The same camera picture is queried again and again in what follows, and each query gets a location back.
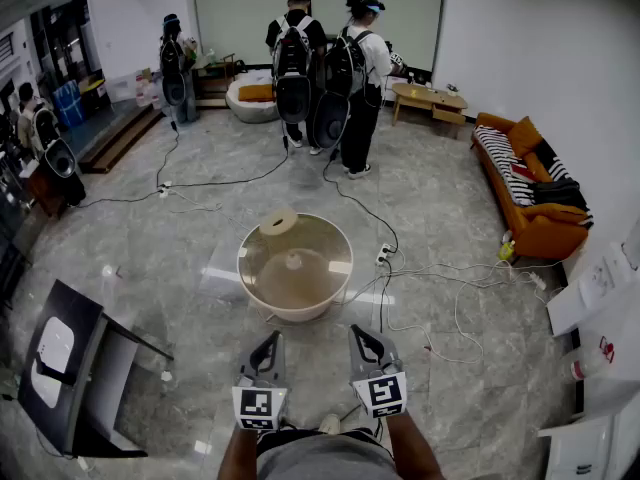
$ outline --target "wooden coffee table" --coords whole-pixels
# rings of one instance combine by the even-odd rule
[[[449,96],[447,91],[427,89],[421,85],[393,84],[396,93],[396,103],[393,109],[393,125],[398,120],[401,105],[431,110],[434,119],[454,124],[464,124],[465,117],[462,110],[467,108],[467,102],[460,96]]]

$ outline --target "transparent tub lid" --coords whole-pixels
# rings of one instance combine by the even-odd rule
[[[347,238],[331,222],[283,209],[249,233],[238,253],[238,273],[262,303],[296,310],[335,297],[352,262]]]

